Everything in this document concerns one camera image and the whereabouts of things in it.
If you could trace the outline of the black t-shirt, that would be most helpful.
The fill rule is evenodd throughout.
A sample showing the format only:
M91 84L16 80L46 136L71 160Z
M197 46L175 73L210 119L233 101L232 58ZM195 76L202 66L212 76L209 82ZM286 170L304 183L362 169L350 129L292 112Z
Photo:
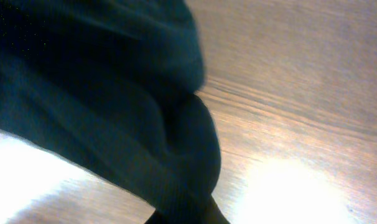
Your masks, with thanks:
M0 1L0 129L145 200L149 223L226 222L204 76L184 1Z

